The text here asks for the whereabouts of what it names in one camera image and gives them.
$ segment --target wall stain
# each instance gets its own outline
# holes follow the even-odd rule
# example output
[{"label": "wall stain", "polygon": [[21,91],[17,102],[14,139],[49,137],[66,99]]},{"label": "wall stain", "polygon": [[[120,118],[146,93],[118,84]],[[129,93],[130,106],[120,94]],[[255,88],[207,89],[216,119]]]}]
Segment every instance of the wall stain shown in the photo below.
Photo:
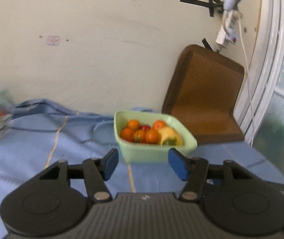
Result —
[{"label": "wall stain", "polygon": [[137,22],[134,20],[130,20],[130,19],[124,19],[121,18],[119,15],[108,15],[108,14],[101,14],[101,13],[95,13],[96,17],[99,17],[101,20],[105,20],[105,21],[112,21],[113,25],[119,25],[119,24],[124,24],[124,25],[131,25],[134,26],[136,28],[146,28],[149,30],[155,30],[158,32],[164,32],[163,30],[159,29],[159,28],[155,28],[151,25],[148,25],[146,23],[141,23],[141,22]]},{"label": "wall stain", "polygon": [[130,5],[135,8],[141,7],[142,3],[143,3],[142,0],[131,0],[130,1]]},{"label": "wall stain", "polygon": [[124,40],[124,41],[122,41],[122,42],[123,42],[123,43],[130,43],[130,44],[134,44],[134,45],[137,45],[137,46],[149,48],[149,46],[147,46],[147,45],[144,45],[144,44],[138,43],[138,42],[134,42],[134,41],[131,41],[131,40]]}]

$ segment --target banana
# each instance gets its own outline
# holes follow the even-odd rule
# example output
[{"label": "banana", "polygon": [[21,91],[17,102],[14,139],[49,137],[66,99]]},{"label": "banana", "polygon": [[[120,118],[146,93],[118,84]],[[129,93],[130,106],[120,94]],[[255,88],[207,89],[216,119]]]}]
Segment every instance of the banana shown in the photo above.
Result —
[{"label": "banana", "polygon": [[158,130],[159,134],[161,135],[160,145],[167,144],[167,145],[175,145],[175,146],[182,146],[183,139],[173,128],[170,127],[163,127]]}]

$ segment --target chair backrest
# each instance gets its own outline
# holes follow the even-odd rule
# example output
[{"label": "chair backrest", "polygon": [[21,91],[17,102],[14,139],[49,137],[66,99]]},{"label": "chair backrest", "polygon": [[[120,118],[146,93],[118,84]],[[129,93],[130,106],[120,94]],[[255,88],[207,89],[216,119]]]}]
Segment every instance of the chair backrest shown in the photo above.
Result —
[{"label": "chair backrest", "polygon": [[214,111],[233,116],[244,78],[238,63],[198,45],[190,45],[179,57],[162,112],[178,118],[174,108],[189,113]]}]

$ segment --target sticker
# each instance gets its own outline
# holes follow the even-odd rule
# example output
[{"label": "sticker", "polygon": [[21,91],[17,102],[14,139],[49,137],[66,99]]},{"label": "sticker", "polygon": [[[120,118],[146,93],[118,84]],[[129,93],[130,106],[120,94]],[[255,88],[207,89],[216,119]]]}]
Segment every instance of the sticker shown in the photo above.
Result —
[{"label": "sticker", "polygon": [[141,199],[143,199],[144,201],[150,199],[151,197],[149,195],[145,195],[144,197],[141,197]]},{"label": "sticker", "polygon": [[48,36],[47,45],[49,46],[58,46],[60,44],[59,36]]}]

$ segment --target red apple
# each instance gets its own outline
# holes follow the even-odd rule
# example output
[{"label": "red apple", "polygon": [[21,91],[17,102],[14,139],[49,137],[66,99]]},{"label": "red apple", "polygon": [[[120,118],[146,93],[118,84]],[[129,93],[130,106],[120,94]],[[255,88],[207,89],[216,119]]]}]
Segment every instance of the red apple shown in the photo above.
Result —
[{"label": "red apple", "polygon": [[142,129],[143,131],[146,132],[146,131],[150,130],[151,127],[149,125],[142,125],[142,126],[140,126],[140,129]]}]

